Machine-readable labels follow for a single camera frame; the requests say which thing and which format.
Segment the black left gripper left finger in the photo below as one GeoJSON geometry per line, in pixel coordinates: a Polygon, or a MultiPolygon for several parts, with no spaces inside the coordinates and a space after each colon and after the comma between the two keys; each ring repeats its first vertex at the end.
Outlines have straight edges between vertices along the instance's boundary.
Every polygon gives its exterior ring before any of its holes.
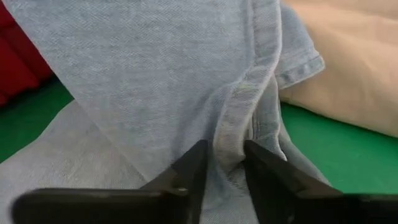
{"type": "Polygon", "coordinates": [[[208,141],[195,143],[156,178],[141,187],[160,193],[139,214],[139,224],[199,224],[208,168],[208,141]]]}

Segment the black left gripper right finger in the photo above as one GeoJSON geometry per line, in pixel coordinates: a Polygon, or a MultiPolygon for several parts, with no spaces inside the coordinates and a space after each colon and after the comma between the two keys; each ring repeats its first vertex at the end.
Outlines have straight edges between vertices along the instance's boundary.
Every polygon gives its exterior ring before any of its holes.
{"type": "Polygon", "coordinates": [[[253,141],[244,143],[244,171],[260,224],[338,224],[342,193],[253,141]]]}

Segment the light blue denim jeans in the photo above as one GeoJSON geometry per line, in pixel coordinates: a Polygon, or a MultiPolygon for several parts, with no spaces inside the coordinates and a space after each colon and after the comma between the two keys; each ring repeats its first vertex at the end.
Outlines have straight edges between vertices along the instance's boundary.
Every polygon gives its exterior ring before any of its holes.
{"type": "Polygon", "coordinates": [[[324,69],[280,0],[3,0],[73,96],[0,164],[0,224],[41,187],[133,189],[211,143],[202,223],[257,224],[241,161],[253,139],[318,180],[279,91],[324,69]]]}

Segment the red plastic laundry bin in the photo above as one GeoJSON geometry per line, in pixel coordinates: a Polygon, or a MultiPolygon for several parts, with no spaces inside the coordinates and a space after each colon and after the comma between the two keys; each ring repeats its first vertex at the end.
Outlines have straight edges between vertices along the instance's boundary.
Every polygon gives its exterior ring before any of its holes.
{"type": "Polygon", "coordinates": [[[52,76],[47,62],[0,0],[0,106],[52,76]]]}

